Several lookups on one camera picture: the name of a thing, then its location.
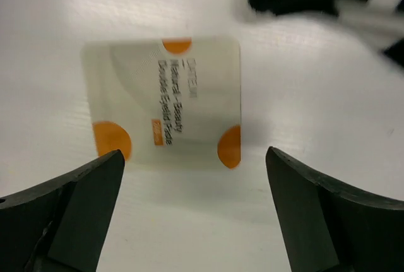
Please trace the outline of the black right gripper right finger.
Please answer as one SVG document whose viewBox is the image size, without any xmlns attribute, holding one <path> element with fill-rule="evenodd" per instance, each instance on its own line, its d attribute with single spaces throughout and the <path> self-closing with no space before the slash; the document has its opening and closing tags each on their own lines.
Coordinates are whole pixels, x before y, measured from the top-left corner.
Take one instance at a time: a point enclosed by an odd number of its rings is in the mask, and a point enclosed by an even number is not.
<svg viewBox="0 0 404 272">
<path fill-rule="evenodd" d="M 403 201 L 269 147 L 266 169 L 292 271 L 403 271 Z"/>
</svg>

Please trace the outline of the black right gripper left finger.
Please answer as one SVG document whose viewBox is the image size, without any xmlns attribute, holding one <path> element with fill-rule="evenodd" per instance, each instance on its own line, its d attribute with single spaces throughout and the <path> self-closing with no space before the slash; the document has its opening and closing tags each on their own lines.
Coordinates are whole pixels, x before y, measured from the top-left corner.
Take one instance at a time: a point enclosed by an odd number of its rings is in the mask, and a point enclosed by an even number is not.
<svg viewBox="0 0 404 272">
<path fill-rule="evenodd" d="M 1 271 L 96 271 L 124 172 L 120 150 L 1 198 Z"/>
</svg>

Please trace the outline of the white orange eyelid tape card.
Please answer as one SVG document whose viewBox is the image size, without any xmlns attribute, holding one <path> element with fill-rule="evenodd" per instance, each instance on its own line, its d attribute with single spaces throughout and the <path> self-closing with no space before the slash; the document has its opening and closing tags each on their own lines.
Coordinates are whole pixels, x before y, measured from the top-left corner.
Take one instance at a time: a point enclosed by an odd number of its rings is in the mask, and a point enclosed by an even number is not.
<svg viewBox="0 0 404 272">
<path fill-rule="evenodd" d="M 154 169 L 241 162 L 241 50 L 226 36 L 91 42 L 81 51 L 95 147 Z"/>
</svg>

